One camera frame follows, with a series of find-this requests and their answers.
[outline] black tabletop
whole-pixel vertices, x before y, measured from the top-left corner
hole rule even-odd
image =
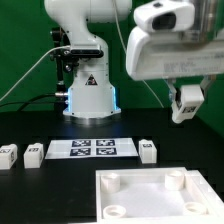
[[[152,140],[158,162],[139,157],[44,160],[40,169],[24,169],[29,144],[77,138]],[[176,125],[167,109],[124,110],[120,120],[101,126],[65,122],[54,112],[0,114],[0,146],[18,145],[18,159],[0,171],[0,223],[96,221],[95,171],[186,167],[199,170],[224,200],[224,139],[199,118]]]

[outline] warning label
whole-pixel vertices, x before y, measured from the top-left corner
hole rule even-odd
[[[91,75],[86,82],[86,86],[97,86],[97,85],[98,84],[97,84],[95,78],[93,77],[93,75]]]

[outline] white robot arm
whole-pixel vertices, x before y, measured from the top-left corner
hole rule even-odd
[[[130,13],[132,0],[116,0],[116,5],[118,19],[123,20]],[[45,0],[45,8],[68,36],[71,49],[67,54],[78,58],[68,90],[66,118],[91,124],[119,115],[115,88],[109,82],[107,43],[87,28],[87,22],[115,21],[112,0]]]
[[[137,26],[127,47],[126,69],[134,80],[166,79],[172,93],[172,119],[192,119],[204,102],[214,74],[222,74],[224,36],[215,28],[219,0],[156,0],[135,9]],[[206,76],[200,85],[172,80]]]

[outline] white block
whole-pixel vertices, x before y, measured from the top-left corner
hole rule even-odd
[[[40,168],[44,158],[43,144],[35,143],[34,145],[29,145],[23,157],[25,169]]]
[[[157,149],[152,141],[145,139],[139,141],[139,155],[142,163],[156,163]]]
[[[0,170],[9,170],[17,160],[17,146],[4,145],[0,148]]]

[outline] white tray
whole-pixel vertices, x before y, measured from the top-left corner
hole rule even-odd
[[[184,188],[170,191],[165,188],[165,175],[170,171],[184,173]],[[120,190],[101,191],[101,176],[111,173],[120,176]],[[198,171],[185,168],[96,171],[97,222],[106,223],[217,223],[224,224],[224,204]],[[206,206],[206,215],[183,215],[187,202]],[[126,209],[125,218],[104,219],[103,209],[120,205]]]

